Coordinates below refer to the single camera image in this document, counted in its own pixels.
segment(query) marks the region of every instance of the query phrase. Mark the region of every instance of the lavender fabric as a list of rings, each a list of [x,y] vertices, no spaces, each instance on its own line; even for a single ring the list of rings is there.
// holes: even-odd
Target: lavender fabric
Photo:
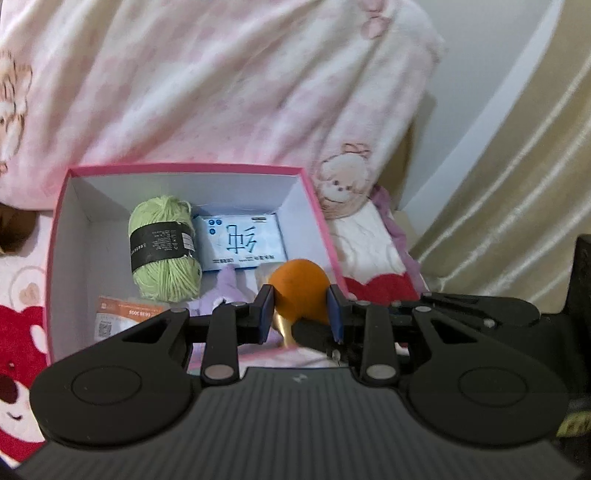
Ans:
[[[238,288],[236,282],[236,271],[232,264],[226,264],[217,274],[216,286],[205,292],[201,298],[187,302],[191,315],[211,315],[213,309],[222,302],[232,303],[233,301],[249,302],[249,298]],[[263,345],[246,344],[238,347],[239,355],[261,352],[277,348],[283,343],[283,337],[274,329],[269,331],[267,341]],[[189,364],[189,370],[194,373],[201,364],[205,343],[194,343],[193,354]]]
[[[408,276],[413,282],[414,289],[419,294],[428,292],[429,290],[421,276],[420,264],[408,253],[406,234],[398,225],[396,225],[396,222],[394,222],[393,218],[389,215],[390,194],[384,187],[374,185],[370,198],[378,209],[386,230],[390,234],[390,237],[392,237],[392,242],[394,243],[396,250],[398,250],[398,255],[400,255],[402,263],[404,263]]]

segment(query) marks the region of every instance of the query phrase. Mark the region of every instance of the metal screw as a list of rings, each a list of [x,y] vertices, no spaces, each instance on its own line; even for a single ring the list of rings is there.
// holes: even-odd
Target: metal screw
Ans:
[[[388,380],[396,375],[396,369],[394,367],[384,364],[371,365],[365,372],[374,380]]]
[[[203,373],[211,380],[225,380],[234,374],[234,369],[230,365],[216,364],[207,367]]]

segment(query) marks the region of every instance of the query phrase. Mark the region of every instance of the brown object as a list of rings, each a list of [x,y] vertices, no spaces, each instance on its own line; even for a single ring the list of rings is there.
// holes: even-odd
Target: brown object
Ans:
[[[17,253],[35,229],[37,212],[0,203],[0,257]]]
[[[277,332],[279,332],[283,337],[283,346],[286,348],[298,346],[298,343],[294,340],[291,334],[292,324],[293,322],[290,322],[289,320],[283,318],[281,315],[277,313],[277,311],[275,311],[275,313],[273,314],[273,328],[277,330]]]

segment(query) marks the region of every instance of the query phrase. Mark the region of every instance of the blue white package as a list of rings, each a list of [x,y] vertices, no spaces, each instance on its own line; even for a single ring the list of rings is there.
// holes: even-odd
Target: blue white package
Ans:
[[[219,270],[226,263],[251,268],[287,260],[274,213],[198,216],[193,226],[199,262],[205,272]]]

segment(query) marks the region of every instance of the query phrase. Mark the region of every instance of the orange foam ball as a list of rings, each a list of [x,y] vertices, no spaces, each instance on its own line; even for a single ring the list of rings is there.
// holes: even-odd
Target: orange foam ball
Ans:
[[[330,281],[324,270],[310,260],[289,260],[269,278],[275,287],[275,310],[293,323],[305,317],[329,323],[326,290]]]

